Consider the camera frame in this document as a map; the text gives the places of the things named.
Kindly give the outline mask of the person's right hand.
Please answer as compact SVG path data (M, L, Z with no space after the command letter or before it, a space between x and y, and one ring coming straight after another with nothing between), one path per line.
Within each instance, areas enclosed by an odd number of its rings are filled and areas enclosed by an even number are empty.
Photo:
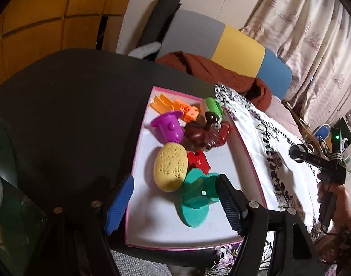
M351 205L348 191L343 184L324 183L322 174L317 175L320 182L318 183L318 202L322 203L325 193L332 192L336 195L336 209L333 214L333 228L336 231L345 225L351 219Z

